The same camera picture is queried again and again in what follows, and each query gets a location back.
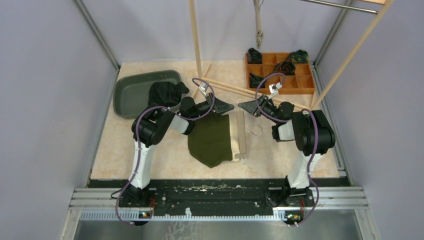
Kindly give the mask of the green underwear with cream waistband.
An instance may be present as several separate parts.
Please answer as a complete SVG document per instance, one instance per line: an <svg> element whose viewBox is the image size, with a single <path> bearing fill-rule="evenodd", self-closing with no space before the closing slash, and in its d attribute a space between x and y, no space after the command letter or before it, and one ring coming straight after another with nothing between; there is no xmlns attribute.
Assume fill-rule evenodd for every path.
<svg viewBox="0 0 424 240"><path fill-rule="evenodd" d="M233 162L234 140L231 133L231 115L208 115L195 122L187 137L190 155L208 168L215 168L223 162Z"/></svg>

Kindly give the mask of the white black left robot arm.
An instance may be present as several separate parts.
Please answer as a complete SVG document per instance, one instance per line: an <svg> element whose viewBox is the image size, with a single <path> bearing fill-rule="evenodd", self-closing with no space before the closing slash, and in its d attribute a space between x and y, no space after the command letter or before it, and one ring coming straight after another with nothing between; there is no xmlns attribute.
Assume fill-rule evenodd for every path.
<svg viewBox="0 0 424 240"><path fill-rule="evenodd" d="M132 175L122 190L123 194L136 206L146 206L150 200L150 171L154 150L167 131L172 129L187 136L195 128L196 120L209 115L221 116L234 108L233 104L218 99L211 92L200 103L195 103L190 96L184 97L177 113L154 102L149 104L131 126L135 152Z"/></svg>

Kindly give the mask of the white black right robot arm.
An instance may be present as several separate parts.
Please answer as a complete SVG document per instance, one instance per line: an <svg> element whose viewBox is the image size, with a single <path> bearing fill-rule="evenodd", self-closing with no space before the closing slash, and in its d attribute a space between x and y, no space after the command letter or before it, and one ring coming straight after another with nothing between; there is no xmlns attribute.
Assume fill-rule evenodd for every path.
<svg viewBox="0 0 424 240"><path fill-rule="evenodd" d="M271 127L276 142L294 141L299 151L295 167L285 177L281 195L268 197L270 204L287 206L308 202L310 176L316 164L336 143L336 135L321 109L295 111L294 104L283 101L276 106L266 95L258 100L241 102L238 106L255 117L265 116L275 124Z"/></svg>

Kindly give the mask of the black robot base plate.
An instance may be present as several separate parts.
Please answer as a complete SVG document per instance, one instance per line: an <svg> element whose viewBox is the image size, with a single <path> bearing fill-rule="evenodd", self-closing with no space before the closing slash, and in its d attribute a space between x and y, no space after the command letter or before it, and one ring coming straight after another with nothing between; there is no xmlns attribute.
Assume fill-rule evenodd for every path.
<svg viewBox="0 0 424 240"><path fill-rule="evenodd" d="M312 207L316 197L309 186L309 201L300 205L269 203L282 193L283 178L263 179L155 179L148 185L147 202L131 201L123 194L126 180L91 180L89 188L117 187L109 194L119 208L148 208L157 217L182 216L189 209L195 217L270 216L276 207L293 207L296 211Z"/></svg>

